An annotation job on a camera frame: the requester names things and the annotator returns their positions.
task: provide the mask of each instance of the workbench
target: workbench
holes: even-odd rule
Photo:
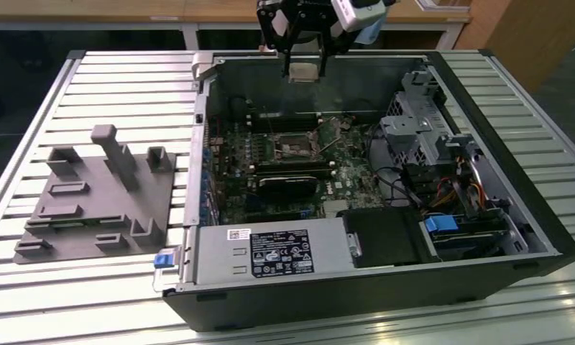
[[[384,30],[440,32],[433,47],[452,49],[470,19],[465,12],[424,11],[417,0],[404,0]],[[0,30],[179,30],[187,49],[198,50],[201,31],[259,31],[261,25],[254,0],[0,0]]]
[[[52,147],[91,144],[97,124],[119,128],[133,153],[178,154],[167,247],[182,244],[195,94],[191,51],[75,52],[0,178],[0,344],[537,344],[575,341],[575,263],[486,300],[197,333],[161,299],[154,255],[16,265],[14,249],[46,185]],[[494,57],[444,52],[484,114],[575,238],[575,146]],[[456,100],[449,111],[462,132]]]

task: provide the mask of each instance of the robotic arm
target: robotic arm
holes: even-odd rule
[[[283,76],[290,73],[297,44],[318,38],[326,74],[329,56],[346,53],[362,30],[386,17],[397,0],[259,0],[258,21],[270,49],[285,54]]]

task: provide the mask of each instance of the motherboard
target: motherboard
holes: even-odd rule
[[[349,114],[255,114],[221,129],[211,150],[219,222],[332,218],[384,205],[366,156],[372,124]]]

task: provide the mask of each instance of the wooden cabinet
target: wooden cabinet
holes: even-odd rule
[[[255,0],[186,0],[189,22],[257,22]],[[469,22],[469,13],[424,11],[417,0],[402,0],[390,7],[389,23]]]
[[[575,0],[473,0],[456,49],[490,49],[534,92],[575,46]]]
[[[185,0],[0,0],[0,19],[179,20],[183,8]]]

